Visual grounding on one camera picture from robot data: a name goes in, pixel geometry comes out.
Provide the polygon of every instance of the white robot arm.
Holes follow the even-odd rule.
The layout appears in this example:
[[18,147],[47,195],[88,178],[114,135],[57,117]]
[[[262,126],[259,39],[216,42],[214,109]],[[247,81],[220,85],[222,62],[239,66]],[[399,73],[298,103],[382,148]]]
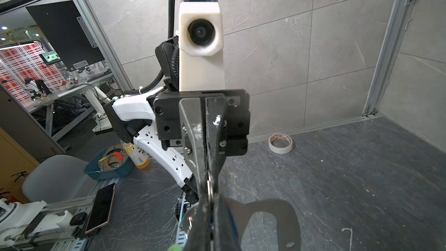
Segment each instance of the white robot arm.
[[133,144],[150,154],[159,162],[175,179],[178,186],[183,187],[185,180],[190,180],[192,171],[186,165],[184,157],[174,148],[163,150],[161,141],[158,139],[155,114],[149,105],[147,98],[162,92],[164,87],[159,87],[150,92],[126,95],[116,100],[112,107],[119,119],[128,122],[135,119],[151,120],[151,125],[146,125],[138,131],[138,136],[133,137]]

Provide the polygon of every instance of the tape roll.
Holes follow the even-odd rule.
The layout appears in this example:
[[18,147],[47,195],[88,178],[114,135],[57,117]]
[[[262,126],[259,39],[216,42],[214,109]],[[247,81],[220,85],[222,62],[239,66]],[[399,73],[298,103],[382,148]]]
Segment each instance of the tape roll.
[[[275,146],[273,146],[272,142],[275,141],[276,139],[284,140],[288,143],[288,145],[283,148],[275,147]],[[268,145],[272,152],[278,153],[278,154],[285,154],[285,153],[290,152],[291,149],[293,148],[293,140],[290,136],[285,135],[285,134],[273,134],[268,139]]]

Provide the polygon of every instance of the screw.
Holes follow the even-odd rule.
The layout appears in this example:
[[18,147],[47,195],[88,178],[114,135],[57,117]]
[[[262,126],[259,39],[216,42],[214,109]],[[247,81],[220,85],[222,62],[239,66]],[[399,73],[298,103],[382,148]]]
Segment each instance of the screw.
[[162,114],[163,111],[164,111],[163,108],[161,108],[160,106],[158,106],[158,107],[155,108],[155,112],[156,112],[157,114]]

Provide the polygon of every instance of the black panel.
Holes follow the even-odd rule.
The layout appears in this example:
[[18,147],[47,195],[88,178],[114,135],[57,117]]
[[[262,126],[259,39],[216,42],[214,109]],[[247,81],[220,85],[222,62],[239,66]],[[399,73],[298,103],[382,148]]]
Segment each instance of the black panel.
[[227,113],[222,115],[227,126],[222,130],[226,137],[225,152],[227,156],[244,155],[248,149],[249,122],[249,94],[243,89],[168,92],[164,91],[147,98],[148,103],[155,111],[158,138],[163,149],[170,147],[169,140],[181,139],[180,112],[178,103],[183,98],[200,98],[202,105],[207,97],[225,96],[228,101]]
[[78,9],[72,1],[26,7],[48,41],[70,71],[73,64],[86,60],[93,64],[104,60],[99,48],[92,48],[77,17]]

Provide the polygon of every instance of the plastic bottle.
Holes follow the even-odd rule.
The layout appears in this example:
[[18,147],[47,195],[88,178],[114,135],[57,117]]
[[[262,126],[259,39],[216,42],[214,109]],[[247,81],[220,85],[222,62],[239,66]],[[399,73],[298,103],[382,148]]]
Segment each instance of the plastic bottle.
[[150,158],[144,150],[142,150],[141,148],[135,148],[135,146],[131,142],[127,143],[121,140],[121,144],[138,169],[144,169],[145,167],[147,167],[148,164],[150,164]]

